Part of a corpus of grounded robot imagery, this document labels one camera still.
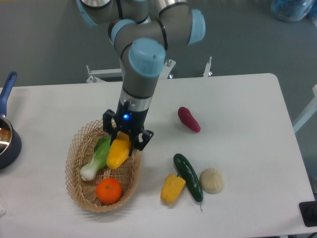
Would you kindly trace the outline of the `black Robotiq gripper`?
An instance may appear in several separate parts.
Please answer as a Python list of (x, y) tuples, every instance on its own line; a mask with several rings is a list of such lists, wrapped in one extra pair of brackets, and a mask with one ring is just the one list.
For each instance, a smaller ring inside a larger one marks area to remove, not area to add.
[(129, 156), (132, 156), (134, 150), (142, 151), (152, 139), (154, 133), (144, 129), (144, 122), (148, 109), (144, 111), (132, 111), (128, 108), (129, 102), (124, 104), (119, 102), (116, 113), (108, 109), (103, 114), (103, 131), (110, 137), (110, 145), (117, 137), (117, 129), (127, 135), (131, 143)]

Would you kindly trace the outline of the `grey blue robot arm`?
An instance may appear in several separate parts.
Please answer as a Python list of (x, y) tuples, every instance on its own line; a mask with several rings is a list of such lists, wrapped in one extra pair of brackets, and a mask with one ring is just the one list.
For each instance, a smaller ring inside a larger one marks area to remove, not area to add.
[(108, 23), (108, 36), (117, 52), (123, 84), (116, 111), (103, 114), (103, 129), (112, 139), (129, 137), (130, 150), (143, 150), (153, 132), (144, 122), (164, 67), (166, 52), (201, 41), (206, 33), (200, 10), (185, 0), (157, 0), (158, 16), (146, 0), (79, 0), (87, 23)]

